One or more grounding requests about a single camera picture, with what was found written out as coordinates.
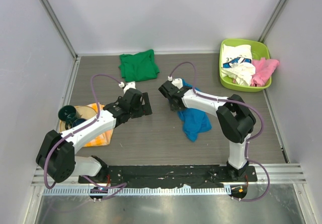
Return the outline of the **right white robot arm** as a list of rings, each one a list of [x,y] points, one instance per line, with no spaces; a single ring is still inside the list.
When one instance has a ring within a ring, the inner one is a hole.
[[[239,181],[249,165],[247,147],[256,119],[238,95],[218,97],[184,86],[182,79],[166,81],[159,89],[173,110],[195,109],[216,116],[223,135],[229,140],[226,174]]]

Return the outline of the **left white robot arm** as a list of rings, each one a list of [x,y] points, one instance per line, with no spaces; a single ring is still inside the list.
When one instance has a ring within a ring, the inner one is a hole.
[[[46,133],[36,163],[44,171],[44,182],[48,177],[54,183],[61,183],[77,176],[82,183],[102,183],[107,180],[108,166],[97,156],[78,157],[76,153],[88,142],[102,133],[113,130],[129,119],[152,114],[148,93],[129,88],[116,102],[103,107],[98,115],[58,133]]]

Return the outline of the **blue t shirt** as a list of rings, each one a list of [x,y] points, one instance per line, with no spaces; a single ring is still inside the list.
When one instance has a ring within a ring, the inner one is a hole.
[[[212,129],[207,114],[201,110],[187,108],[177,112],[179,119],[183,122],[183,132],[186,137],[195,142],[198,134],[208,132]]]

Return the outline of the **lime green plastic basin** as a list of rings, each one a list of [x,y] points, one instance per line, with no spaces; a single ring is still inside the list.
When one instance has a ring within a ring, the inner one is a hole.
[[[263,89],[266,89],[271,85],[272,82],[272,76],[268,80],[268,82],[265,84],[264,87],[247,87],[247,86],[241,86],[237,85],[233,82],[233,80],[229,77],[223,77],[221,75],[221,53],[222,53],[222,47],[223,44],[226,44],[227,46],[239,46],[243,44],[247,44],[251,46],[251,52],[253,60],[260,60],[262,57],[266,59],[270,59],[269,50],[267,46],[261,42],[252,41],[252,40],[246,40],[246,39],[225,39],[221,43],[220,48],[220,59],[219,59],[219,75],[220,75],[220,81],[222,85],[228,89],[236,90],[236,91],[242,91],[242,92],[259,92]]]

